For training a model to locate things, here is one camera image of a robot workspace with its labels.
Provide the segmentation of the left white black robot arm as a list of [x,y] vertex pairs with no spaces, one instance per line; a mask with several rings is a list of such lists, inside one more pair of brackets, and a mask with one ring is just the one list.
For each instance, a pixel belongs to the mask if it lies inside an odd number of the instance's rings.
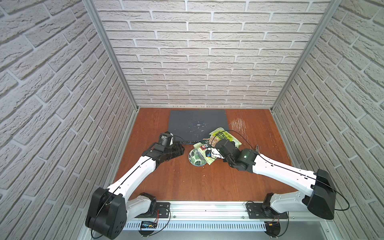
[[107,188],[98,188],[91,197],[85,226],[110,240],[123,230],[126,222],[149,212],[153,196],[142,194],[133,200],[130,196],[142,181],[163,162],[184,154],[181,143],[154,143],[143,152],[137,163],[119,180]]

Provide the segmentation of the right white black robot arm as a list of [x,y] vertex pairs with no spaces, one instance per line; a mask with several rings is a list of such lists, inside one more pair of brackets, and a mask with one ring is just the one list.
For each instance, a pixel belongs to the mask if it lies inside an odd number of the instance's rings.
[[325,220],[334,219],[337,191],[327,171],[302,170],[270,159],[257,150],[241,151],[226,139],[210,151],[212,156],[225,160],[238,171],[263,175],[294,188],[292,193],[266,196],[264,207],[272,213],[310,212]]

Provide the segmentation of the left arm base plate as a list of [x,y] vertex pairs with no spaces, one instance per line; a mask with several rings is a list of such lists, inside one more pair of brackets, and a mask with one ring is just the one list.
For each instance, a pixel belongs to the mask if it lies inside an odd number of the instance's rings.
[[147,219],[168,219],[170,217],[170,202],[157,202],[150,210],[143,214],[142,218]]

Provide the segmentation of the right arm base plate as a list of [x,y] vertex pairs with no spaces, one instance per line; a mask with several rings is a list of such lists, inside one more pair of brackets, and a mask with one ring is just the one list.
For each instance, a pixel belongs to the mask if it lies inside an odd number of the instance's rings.
[[288,219],[287,212],[284,213],[277,213],[274,211],[271,207],[265,206],[263,203],[255,203],[252,201],[248,201],[245,203],[245,207],[249,216],[249,219]]

